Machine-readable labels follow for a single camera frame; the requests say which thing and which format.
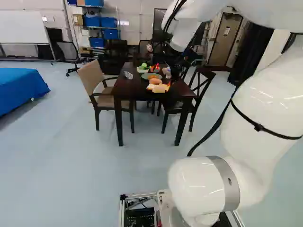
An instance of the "blue storage bin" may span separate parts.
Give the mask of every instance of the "blue storage bin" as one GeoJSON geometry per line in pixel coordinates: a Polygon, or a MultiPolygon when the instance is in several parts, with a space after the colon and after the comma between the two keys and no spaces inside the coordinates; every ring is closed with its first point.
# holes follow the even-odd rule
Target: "blue storage bin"
{"type": "Polygon", "coordinates": [[[114,29],[103,29],[103,38],[105,39],[118,39],[118,31],[114,29]]]}
{"type": "Polygon", "coordinates": [[[87,6],[104,6],[103,0],[85,0],[87,6]]]}
{"type": "Polygon", "coordinates": [[[91,47],[104,47],[104,39],[103,38],[89,38],[90,46],[91,47]]]}
{"type": "Polygon", "coordinates": [[[100,17],[98,15],[85,15],[85,26],[100,27],[100,17]]]}
{"type": "Polygon", "coordinates": [[[101,17],[102,27],[117,27],[117,19],[114,17],[101,17]]]}
{"type": "Polygon", "coordinates": [[[67,0],[70,5],[77,5],[77,0],[67,0]]]}

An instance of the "bowl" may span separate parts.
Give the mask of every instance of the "bowl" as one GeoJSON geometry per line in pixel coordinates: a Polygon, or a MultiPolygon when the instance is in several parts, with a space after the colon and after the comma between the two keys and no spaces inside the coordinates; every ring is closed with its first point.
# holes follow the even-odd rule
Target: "bowl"
{"type": "Polygon", "coordinates": [[[137,72],[139,72],[140,74],[147,73],[148,70],[149,70],[149,69],[142,70],[142,69],[140,69],[140,66],[137,67],[137,72]]]}
{"type": "Polygon", "coordinates": [[[162,79],[162,76],[161,76],[160,74],[153,73],[153,72],[144,73],[144,74],[141,75],[141,77],[142,77],[143,79],[148,80],[148,76],[149,76],[149,75],[155,75],[155,76],[157,76],[158,79],[162,79]]]}

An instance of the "beige upholstered chair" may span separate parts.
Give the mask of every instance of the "beige upholstered chair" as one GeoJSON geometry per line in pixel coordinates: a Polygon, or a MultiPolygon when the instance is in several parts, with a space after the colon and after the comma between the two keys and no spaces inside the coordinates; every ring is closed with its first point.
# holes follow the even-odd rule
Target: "beige upholstered chair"
{"type": "MultiPolygon", "coordinates": [[[[113,87],[108,87],[107,80],[116,79],[117,77],[105,79],[103,72],[100,68],[98,60],[84,65],[83,68],[78,69],[82,83],[85,87],[87,94],[93,104],[96,118],[96,130],[99,130],[99,114],[101,110],[114,110],[114,98],[111,95],[113,87]],[[101,93],[94,93],[95,88],[99,83],[103,83],[104,90],[101,93]]],[[[122,101],[122,111],[129,112],[131,120],[132,133],[134,133],[134,103],[130,101],[122,101]]]]}

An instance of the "cardboard box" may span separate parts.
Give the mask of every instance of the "cardboard box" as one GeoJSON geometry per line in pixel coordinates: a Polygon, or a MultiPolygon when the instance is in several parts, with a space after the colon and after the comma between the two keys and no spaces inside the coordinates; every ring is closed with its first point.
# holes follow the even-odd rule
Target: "cardboard box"
{"type": "Polygon", "coordinates": [[[77,6],[85,5],[85,0],[77,0],[77,6]]]}
{"type": "Polygon", "coordinates": [[[80,53],[90,54],[91,50],[88,47],[80,47],[80,53]]]}
{"type": "Polygon", "coordinates": [[[73,14],[73,20],[75,25],[83,25],[83,15],[82,14],[73,14]]]}

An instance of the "green plate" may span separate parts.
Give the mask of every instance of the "green plate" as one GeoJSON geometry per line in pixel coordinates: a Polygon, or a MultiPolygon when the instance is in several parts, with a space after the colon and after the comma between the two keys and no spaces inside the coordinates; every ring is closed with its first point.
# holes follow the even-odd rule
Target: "green plate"
{"type": "Polygon", "coordinates": [[[143,79],[147,79],[149,75],[156,75],[158,79],[162,79],[162,76],[158,73],[153,73],[153,72],[147,72],[141,75],[143,79]]]}

